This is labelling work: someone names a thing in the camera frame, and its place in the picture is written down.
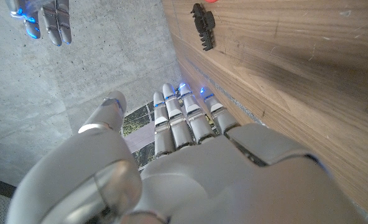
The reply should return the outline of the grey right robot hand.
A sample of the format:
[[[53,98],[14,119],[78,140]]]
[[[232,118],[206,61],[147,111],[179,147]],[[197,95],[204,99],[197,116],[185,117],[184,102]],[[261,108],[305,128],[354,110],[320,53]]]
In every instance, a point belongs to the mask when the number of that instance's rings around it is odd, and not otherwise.
[[[33,39],[41,38],[39,12],[47,34],[56,46],[72,42],[69,0],[5,0],[10,15],[24,21],[27,34]]]

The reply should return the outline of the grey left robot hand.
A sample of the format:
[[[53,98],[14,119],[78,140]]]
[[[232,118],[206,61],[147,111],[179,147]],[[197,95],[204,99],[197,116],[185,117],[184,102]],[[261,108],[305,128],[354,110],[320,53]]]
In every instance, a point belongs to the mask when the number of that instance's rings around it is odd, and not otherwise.
[[[240,125],[214,94],[154,94],[156,158],[139,169],[111,92],[79,132],[16,188],[8,223],[365,223],[318,156],[259,124]],[[209,111],[217,131],[208,124]]]

